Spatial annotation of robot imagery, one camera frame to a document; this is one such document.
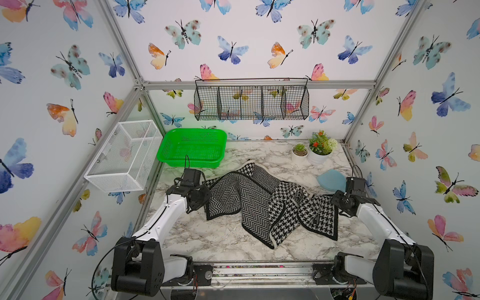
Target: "blue butterfly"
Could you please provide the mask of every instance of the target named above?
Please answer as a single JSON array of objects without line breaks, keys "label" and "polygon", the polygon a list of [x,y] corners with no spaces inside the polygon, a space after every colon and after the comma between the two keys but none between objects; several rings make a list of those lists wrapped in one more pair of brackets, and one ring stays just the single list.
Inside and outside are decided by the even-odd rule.
[{"label": "blue butterfly", "polygon": [[456,94],[463,93],[458,91],[460,88],[454,91],[455,73],[451,72],[448,75],[443,87],[443,92],[432,93],[432,102],[440,103],[440,106],[437,108],[437,115],[445,117],[448,114],[448,107],[450,107],[452,111],[466,111],[467,109],[470,109],[471,105],[469,103],[454,97]]},{"label": "blue butterfly", "polygon": [[123,202],[123,197],[125,194],[129,194],[130,192],[109,192],[108,195],[112,197],[117,197],[117,203],[121,204]]},{"label": "blue butterfly", "polygon": [[60,52],[60,55],[62,58],[58,56],[56,58],[64,61],[66,65],[58,63],[50,69],[50,73],[55,77],[63,78],[66,85],[77,90],[81,89],[82,86],[78,78],[90,74],[90,67],[88,67],[87,61],[80,57],[80,48],[77,45],[72,45],[68,50],[68,60],[65,59],[62,52]]},{"label": "blue butterfly", "polygon": [[249,140],[248,137],[240,137],[239,135],[234,135],[233,133],[229,132],[228,134],[228,138],[233,140],[233,141],[236,141],[236,140]]},{"label": "blue butterfly", "polygon": [[10,44],[11,43],[0,44],[0,76],[14,84],[19,84],[22,82],[22,79],[25,78],[25,76],[22,75],[22,72],[14,68],[5,67],[12,63],[8,60],[10,58],[10,51],[12,50]]},{"label": "blue butterfly", "polygon": [[343,45],[346,50],[345,52],[342,52],[338,55],[338,59],[345,60],[346,58],[348,58],[349,64],[354,64],[359,61],[357,55],[363,55],[373,48],[373,46],[359,47],[361,43],[362,42],[357,42],[357,44],[355,45],[353,39],[350,36],[346,36],[345,44]]},{"label": "blue butterfly", "polygon": [[398,200],[398,204],[396,205],[396,208],[401,213],[403,213],[404,208],[406,208],[412,214],[416,215],[412,205],[410,204],[410,202],[408,202],[408,199],[410,197],[405,198],[406,194],[407,194],[407,185],[405,184],[405,180],[404,180],[402,183],[402,186],[400,187],[400,191],[397,188],[393,189],[393,195],[397,197],[397,200]]},{"label": "blue butterfly", "polygon": [[440,42],[435,44],[437,39],[438,36],[435,38],[434,35],[430,47],[427,48],[430,40],[425,36],[420,38],[419,49],[415,51],[415,55],[413,56],[413,65],[418,64],[420,61],[424,62],[426,60],[427,62],[425,63],[425,66],[428,70],[430,70],[440,61],[440,53],[446,53],[452,46],[452,43]]},{"label": "blue butterfly", "polygon": [[138,12],[147,3],[147,0],[115,0],[120,4],[113,7],[113,10],[119,17],[124,17],[128,12],[128,18],[132,15],[132,18],[138,23],[145,22],[144,17]]},{"label": "blue butterfly", "polygon": [[347,111],[347,118],[348,119],[343,120],[343,124],[351,124],[355,120],[355,116],[349,111]]},{"label": "blue butterfly", "polygon": [[234,48],[235,44],[232,42],[232,45],[230,45],[224,38],[221,36],[217,37],[217,40],[220,44],[220,48],[223,49],[223,52],[218,55],[221,60],[227,61],[227,59],[230,58],[231,62],[234,65],[238,65],[240,63],[240,58],[238,55],[243,55],[247,53],[248,51],[248,46],[243,46],[243,47],[236,47]]},{"label": "blue butterfly", "polygon": [[372,182],[372,172],[368,173],[366,184],[367,184],[367,189],[370,192],[370,196],[372,196],[373,198],[377,198],[377,193],[375,193],[375,190],[372,187],[374,186]]},{"label": "blue butterfly", "polygon": [[254,124],[263,124],[265,127],[270,126],[269,122],[273,119],[263,118],[262,115],[259,114],[258,112],[253,112],[253,113],[255,114],[255,120],[253,120]]},{"label": "blue butterfly", "polygon": [[195,45],[200,44],[201,35],[200,32],[196,31],[200,28],[200,22],[198,20],[188,22],[185,28],[181,20],[180,24],[177,21],[175,21],[175,23],[180,26],[181,30],[174,25],[170,25],[165,27],[165,31],[172,36],[173,43],[177,45],[179,49],[185,48],[185,41],[187,44],[189,43],[188,41],[191,41]]},{"label": "blue butterfly", "polygon": [[8,150],[5,157],[0,159],[0,194],[13,187],[12,177],[25,179],[32,176],[32,164],[19,164],[26,158],[27,144],[22,138],[18,138]]},{"label": "blue butterfly", "polygon": [[415,2],[417,2],[417,0],[407,0],[407,2],[408,2],[407,4],[400,5],[397,8],[395,15],[397,15],[397,16],[405,15],[405,17],[408,16],[408,14],[412,10],[412,8],[415,5]]},{"label": "blue butterfly", "polygon": [[185,119],[185,118],[176,118],[175,116],[170,117],[164,113],[160,113],[160,114],[165,118],[165,120],[163,121],[165,125],[175,125],[177,128],[181,127],[180,122]]},{"label": "blue butterfly", "polygon": [[125,69],[120,66],[121,64],[123,64],[120,54],[117,55],[116,58],[113,58],[113,54],[110,54],[110,56],[108,56],[107,54],[99,53],[98,56],[103,60],[105,65],[110,67],[110,71],[108,72],[108,74],[111,78],[117,77],[117,72],[120,74],[120,76],[125,75]]},{"label": "blue butterfly", "polygon": [[301,135],[301,129],[303,128],[303,125],[300,126],[290,126],[290,128],[280,128],[282,135],[284,138],[289,138],[291,135],[295,136],[300,136]]},{"label": "blue butterfly", "polygon": [[269,14],[272,14],[272,21],[274,23],[280,22],[282,20],[282,15],[279,11],[281,11],[285,6],[290,4],[292,0],[261,0],[263,4],[257,6],[255,9],[257,10],[257,16],[263,16],[266,12],[267,17]]}]

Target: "black and white fabric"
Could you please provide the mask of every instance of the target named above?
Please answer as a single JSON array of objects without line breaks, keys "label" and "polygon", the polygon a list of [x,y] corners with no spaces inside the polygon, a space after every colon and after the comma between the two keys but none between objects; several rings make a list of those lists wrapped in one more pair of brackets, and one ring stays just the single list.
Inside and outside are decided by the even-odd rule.
[{"label": "black and white fabric", "polygon": [[332,195],[314,195],[302,203],[298,218],[303,227],[333,240],[338,238],[338,207],[330,203]]},{"label": "black and white fabric", "polygon": [[308,217],[300,218],[301,210],[326,218],[313,228],[316,231],[306,227],[308,230],[336,240],[337,216],[328,214],[336,214],[337,210],[329,212],[321,201],[310,200],[302,186],[276,178],[253,161],[220,178],[207,180],[205,185],[212,192],[205,205],[207,220],[241,212],[243,228],[271,249],[283,242],[302,220],[310,224]]}]

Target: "green plastic basket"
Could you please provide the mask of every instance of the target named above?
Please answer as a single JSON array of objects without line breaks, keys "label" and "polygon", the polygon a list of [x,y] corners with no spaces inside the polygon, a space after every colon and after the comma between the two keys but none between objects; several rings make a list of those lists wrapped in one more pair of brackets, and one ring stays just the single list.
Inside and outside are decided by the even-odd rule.
[{"label": "green plastic basket", "polygon": [[171,167],[184,167],[188,155],[191,168],[217,168],[226,143],[227,134],[219,129],[178,128],[165,135],[156,157]]}]

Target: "white wire basket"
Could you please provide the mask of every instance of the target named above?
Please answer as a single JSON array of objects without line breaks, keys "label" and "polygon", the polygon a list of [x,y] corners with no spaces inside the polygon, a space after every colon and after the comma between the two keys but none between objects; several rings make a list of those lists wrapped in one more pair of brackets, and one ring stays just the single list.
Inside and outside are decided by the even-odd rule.
[{"label": "white wire basket", "polygon": [[152,120],[119,122],[85,179],[104,192],[145,189],[162,139]]}]

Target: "butterfly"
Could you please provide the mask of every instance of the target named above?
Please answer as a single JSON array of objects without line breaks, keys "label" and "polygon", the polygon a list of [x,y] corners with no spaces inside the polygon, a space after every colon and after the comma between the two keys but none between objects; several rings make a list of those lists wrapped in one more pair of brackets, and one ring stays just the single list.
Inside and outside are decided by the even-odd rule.
[{"label": "butterfly", "polygon": [[470,151],[468,156],[473,160],[480,161],[480,145],[472,145],[472,150]]},{"label": "butterfly", "polygon": [[174,25],[170,25],[165,27],[165,31],[172,36],[173,43],[177,45],[179,49],[185,48],[185,41],[187,41],[187,44],[189,43],[188,41],[191,41],[195,45],[200,44],[202,35],[196,31],[200,28],[200,22],[198,20],[188,22],[185,28],[183,28],[181,20],[180,24],[177,21],[175,21],[175,23],[180,26],[181,30]]},{"label": "butterfly", "polygon": [[382,88],[380,88],[380,92],[378,92],[378,94],[377,94],[377,98],[375,100],[375,105],[379,105],[380,103],[382,103],[383,102],[382,97],[385,97],[385,95],[387,95],[388,92],[390,92],[390,89],[388,87],[384,88],[382,86]]},{"label": "butterfly", "polygon": [[47,110],[50,116],[59,123],[64,122],[62,126],[63,134],[75,136],[77,133],[77,116],[73,108],[73,99],[70,99],[70,108],[58,104],[47,104]]},{"label": "butterfly", "polygon": [[373,198],[376,198],[377,193],[375,193],[375,190],[373,189],[374,185],[372,182],[372,172],[368,173],[367,181],[365,182],[365,184],[367,185],[367,189],[368,189],[368,192],[370,193],[370,196],[372,196]]},{"label": "butterfly", "polygon": [[451,240],[451,241],[458,241],[458,242],[463,242],[463,236],[461,234],[458,234],[456,232],[447,232],[445,233],[445,227],[446,227],[446,219],[444,216],[441,215],[436,215],[435,216],[435,221],[432,219],[428,219],[428,227],[430,227],[430,230],[432,230],[432,234],[438,237],[442,243],[445,245],[445,248],[452,250],[450,246],[447,245],[445,242],[446,240]]},{"label": "butterfly", "polygon": [[287,139],[291,135],[300,136],[302,128],[303,125],[296,127],[290,126],[290,128],[280,128],[280,131],[282,132],[283,137]]},{"label": "butterfly", "polygon": [[357,149],[355,149],[355,155],[360,156],[360,161],[364,163],[367,160],[367,157],[370,157],[370,152],[365,149],[365,145],[363,145],[360,140],[357,143]]},{"label": "butterfly", "polygon": [[355,4],[358,6],[360,4],[360,11],[362,14],[369,12],[374,7],[375,3],[373,0],[345,0],[345,5],[343,8],[348,12],[351,10]]},{"label": "butterfly", "polygon": [[261,0],[263,4],[255,7],[257,10],[257,16],[263,16],[267,11],[268,15],[271,14],[272,21],[274,23],[282,21],[281,11],[285,6],[289,5],[292,0]]},{"label": "butterfly", "polygon": [[312,77],[306,76],[308,79],[313,80],[313,81],[319,81],[319,80],[328,80],[328,77],[324,73],[324,66],[319,63],[316,64],[313,67],[313,72],[312,72]]},{"label": "butterfly", "polygon": [[356,91],[358,91],[358,89],[351,89],[351,90],[339,89],[339,90],[337,90],[337,94],[335,94],[333,96],[333,98],[334,99],[339,99],[341,97],[345,101],[345,100],[350,99],[349,95],[355,93]]},{"label": "butterfly", "polygon": [[90,230],[88,230],[85,225],[85,229],[81,229],[88,234],[73,244],[72,249],[82,253],[85,248],[87,248],[87,255],[94,256],[98,252],[98,247],[96,246],[98,239],[107,235],[107,226],[100,226],[101,222],[102,217],[100,216],[100,212],[97,211],[93,217]]},{"label": "butterfly", "polygon": [[84,7],[87,6],[87,0],[53,0],[53,3],[60,8],[65,7],[63,19],[71,29],[78,31],[78,22],[80,20],[92,28],[93,17],[84,10]]},{"label": "butterfly", "polygon": [[0,258],[0,265],[15,253],[27,248],[41,223],[40,218],[33,216],[25,222],[13,226],[11,224],[0,225],[0,251],[8,252],[7,255]]},{"label": "butterfly", "polygon": [[124,17],[128,13],[127,17],[130,18],[130,15],[132,15],[132,18],[138,24],[145,22],[139,11],[147,3],[147,0],[115,0],[115,2],[119,4],[113,7],[117,16]]},{"label": "butterfly", "polygon": [[217,1],[218,1],[217,7],[223,15],[229,12],[230,9],[232,8],[232,5],[228,0],[200,0],[200,3],[202,4],[202,9],[207,12],[212,7],[212,4],[213,4],[213,7],[215,7],[215,2]]},{"label": "butterfly", "polygon": [[80,208],[82,207],[82,199],[83,200],[87,200],[88,198],[90,198],[90,190],[89,189],[86,189],[83,193],[82,193],[82,196],[80,196],[80,198],[78,198],[78,201],[77,203],[75,204],[75,206],[73,207],[73,210],[72,212],[78,212],[80,210]]},{"label": "butterfly", "polygon": [[0,194],[13,187],[12,177],[25,179],[33,174],[32,164],[19,164],[27,156],[27,144],[23,138],[18,138],[8,150],[5,157],[0,159]]},{"label": "butterfly", "polygon": [[163,66],[167,65],[167,59],[168,55],[170,54],[170,50],[168,51],[167,55],[163,53],[162,50],[157,48],[154,44],[150,43],[148,44],[148,52],[152,54],[152,57],[154,58],[150,64],[155,67],[155,69],[160,70],[163,68]]},{"label": "butterfly", "polygon": [[408,202],[408,198],[405,198],[407,194],[407,185],[405,184],[405,180],[402,182],[402,186],[400,186],[400,191],[397,188],[393,189],[393,195],[397,198],[397,205],[396,208],[399,212],[403,213],[404,209],[406,208],[412,214],[416,215],[415,211],[413,210],[412,205]]},{"label": "butterfly", "polygon": [[35,0],[28,3],[25,0],[7,0],[0,2],[1,6],[4,6],[2,10],[3,16],[10,22],[21,22],[24,19],[28,22],[28,13],[32,9],[32,6],[40,7],[40,5],[33,4]]},{"label": "butterfly", "polygon": [[261,114],[255,111],[253,113],[255,114],[255,119],[253,120],[254,124],[262,124],[264,127],[270,126],[269,122],[273,120],[273,118],[272,119],[264,118],[262,117]]},{"label": "butterfly", "polygon": [[469,185],[465,185],[465,184],[457,184],[459,182],[465,181],[465,180],[457,180],[459,173],[457,173],[455,181],[451,182],[447,171],[443,167],[437,167],[437,170],[438,170],[438,178],[440,179],[440,182],[435,181],[435,183],[437,184],[437,190],[435,191],[435,193],[444,194],[445,202],[460,203],[460,200],[458,199],[457,195],[471,196],[471,197],[475,197],[476,195],[478,195],[479,191],[476,188]]},{"label": "butterfly", "polygon": [[90,68],[88,67],[87,61],[83,58],[80,58],[80,48],[77,45],[72,45],[68,51],[67,59],[60,52],[62,58],[56,56],[56,58],[64,61],[67,65],[56,64],[50,69],[50,73],[58,78],[63,78],[65,84],[74,87],[77,90],[81,89],[79,77],[82,75],[90,74]]},{"label": "butterfly", "polygon": [[415,97],[417,96],[417,92],[415,91],[410,91],[406,96],[405,98],[403,99],[403,101],[400,101],[400,97],[397,98],[398,100],[398,116],[400,116],[400,114],[402,114],[402,117],[407,120],[407,121],[410,121],[410,119],[412,118],[412,105],[413,105],[413,101],[415,101]]},{"label": "butterfly", "polygon": [[318,119],[320,123],[327,122],[328,121],[327,116],[331,116],[336,110],[335,109],[325,110],[325,107],[326,106],[324,106],[322,110],[320,110],[316,106],[312,106],[312,110],[310,111],[312,115],[309,116],[308,120],[310,122],[313,122]]},{"label": "butterfly", "polygon": [[442,276],[446,285],[457,290],[457,292],[454,292],[458,294],[455,300],[473,300],[473,298],[478,298],[480,296],[473,294],[470,290],[473,285],[473,276],[470,269],[458,269],[456,275],[458,278],[452,273],[447,272]]},{"label": "butterfly", "polygon": [[120,111],[120,108],[123,105],[123,100],[122,99],[116,99],[109,92],[105,92],[103,94],[103,99],[105,100],[106,104],[108,105],[108,107],[111,110],[111,111],[106,113],[107,117],[109,115],[118,114],[118,112]]},{"label": "butterfly", "polygon": [[407,4],[400,5],[397,8],[395,15],[397,16],[405,15],[405,17],[408,16],[408,14],[413,9],[413,6],[415,5],[415,2],[417,2],[417,0],[407,0],[407,2],[408,2]]},{"label": "butterfly", "polygon": [[92,143],[89,143],[90,145],[93,145],[93,146],[96,146],[96,143],[100,140],[100,138],[102,137],[102,131],[97,128],[95,129],[95,139],[92,138]]},{"label": "butterfly", "polygon": [[45,280],[47,281],[47,285],[49,287],[57,287],[53,291],[51,291],[48,295],[42,298],[42,300],[62,300],[63,296],[66,296],[65,293],[65,286],[67,284],[67,276],[70,274],[72,270],[65,272],[65,277],[61,280],[57,274],[53,271],[48,271],[45,274]]},{"label": "butterfly", "polygon": [[236,141],[236,140],[249,140],[248,137],[240,137],[239,135],[234,135],[233,133],[229,132],[228,134],[228,138],[233,140],[233,141]]},{"label": "butterfly", "polygon": [[374,133],[379,135],[378,130],[384,125],[383,121],[378,122],[377,124],[377,116],[372,117],[372,121],[368,123],[368,126],[370,127],[370,131],[373,131]]},{"label": "butterfly", "polygon": [[117,77],[117,72],[118,74],[120,74],[120,76],[125,75],[125,69],[120,66],[121,64],[123,64],[120,54],[117,55],[116,58],[113,58],[113,53],[108,56],[107,54],[99,52],[98,56],[103,60],[106,66],[110,67],[110,71],[108,72],[108,74],[111,78]]},{"label": "butterfly", "polygon": [[285,54],[285,50],[283,50],[282,46],[280,46],[278,42],[274,43],[272,47],[272,56],[274,58],[268,61],[268,65],[271,69],[281,66],[288,55],[292,52],[293,50],[290,50],[289,53]]},{"label": "butterfly", "polygon": [[467,39],[480,35],[480,18],[473,21],[472,27],[467,31]]},{"label": "butterfly", "polygon": [[428,155],[422,152],[419,147],[421,147],[420,143],[417,144],[417,135],[415,132],[412,132],[412,136],[409,139],[410,144],[403,144],[403,150],[408,152],[408,160],[411,162],[415,161],[415,157],[419,159],[427,159]]},{"label": "butterfly", "polygon": [[451,72],[448,75],[447,80],[442,84],[444,90],[442,92],[433,92],[432,93],[432,102],[440,103],[440,106],[437,108],[437,115],[440,117],[445,117],[448,114],[448,107],[452,111],[466,111],[470,109],[471,105],[465,101],[454,97],[459,92],[458,89],[455,89],[455,73]]},{"label": "butterfly", "polygon": [[346,50],[342,53],[339,53],[338,59],[345,60],[348,58],[349,64],[354,64],[357,61],[359,61],[357,55],[363,55],[373,48],[373,46],[359,47],[361,43],[363,42],[360,42],[360,43],[357,42],[357,44],[355,45],[355,43],[353,42],[353,39],[350,36],[346,36],[345,44],[343,45],[343,48],[345,48]]},{"label": "butterfly", "polygon": [[175,96],[181,97],[183,90],[163,90],[164,92],[167,93],[168,96],[172,97],[175,99]]},{"label": "butterfly", "polygon": [[10,47],[11,44],[12,43],[0,44],[0,76],[14,84],[19,84],[22,82],[22,79],[25,78],[25,76],[22,75],[22,72],[11,67],[5,67],[12,63],[8,60],[10,58],[10,52],[12,51],[12,48]]},{"label": "butterfly", "polygon": [[160,113],[160,114],[162,115],[162,117],[165,118],[165,120],[163,121],[165,125],[175,125],[177,128],[181,127],[180,122],[185,119],[185,118],[176,118],[175,116],[170,117],[164,113]]},{"label": "butterfly", "polygon": [[312,20],[313,29],[308,25],[298,26],[297,31],[301,35],[300,44],[303,46],[304,49],[308,48],[308,46],[310,46],[310,44],[312,43],[312,40],[314,41],[315,39],[317,40],[317,43],[324,45],[325,42],[327,42],[328,37],[330,36],[330,31],[328,31],[327,29],[333,27],[333,24],[335,24],[335,20],[325,21],[318,25],[318,27],[317,23],[318,19],[315,23],[313,23]]},{"label": "butterfly", "polygon": [[395,70],[399,65],[401,65],[402,63],[406,62],[407,60],[402,60],[402,53],[398,53],[396,56],[395,56],[395,59],[393,61],[393,64],[392,64],[392,67],[394,67],[392,69]]},{"label": "butterfly", "polygon": [[[102,270],[102,266],[99,265],[98,269],[95,271],[95,276],[93,279],[93,290],[90,291],[95,293],[97,299],[103,299],[103,293],[105,290],[105,286],[107,285],[109,276],[110,272],[107,270],[107,268],[103,268]],[[89,300],[95,300],[94,296],[90,296]]]},{"label": "butterfly", "polygon": [[355,120],[355,116],[349,111],[347,111],[347,118],[348,119],[343,120],[343,124],[351,124]]},{"label": "butterfly", "polygon": [[219,79],[212,73],[206,64],[200,65],[200,76],[202,77],[202,80]]},{"label": "butterfly", "polygon": [[432,38],[432,44],[427,48],[430,40],[425,36],[420,38],[419,49],[415,51],[415,55],[413,56],[413,65],[418,64],[420,61],[423,63],[426,60],[427,62],[425,63],[425,66],[430,70],[440,61],[440,53],[446,53],[452,46],[452,43],[440,42],[434,45],[437,39],[438,36],[435,38],[434,35]]},{"label": "butterfly", "polygon": [[388,143],[387,140],[382,143],[382,148],[377,149],[377,153],[375,153],[375,157],[380,159],[380,169],[383,171],[387,170],[387,166],[396,167],[396,162],[395,160],[390,156],[390,153],[393,152],[392,149],[390,149],[389,152],[388,150]]},{"label": "butterfly", "polygon": [[240,63],[240,58],[238,57],[238,55],[243,55],[245,53],[247,53],[248,51],[248,46],[242,46],[242,47],[236,47],[234,48],[234,46],[236,45],[236,43],[234,44],[232,42],[232,45],[230,45],[224,38],[222,38],[221,36],[218,36],[217,37],[217,40],[218,40],[218,43],[219,43],[219,47],[223,49],[223,52],[220,53],[218,55],[218,57],[220,57],[221,60],[224,60],[224,61],[227,61],[227,59],[230,58],[230,61],[234,64],[234,65],[238,65]]}]

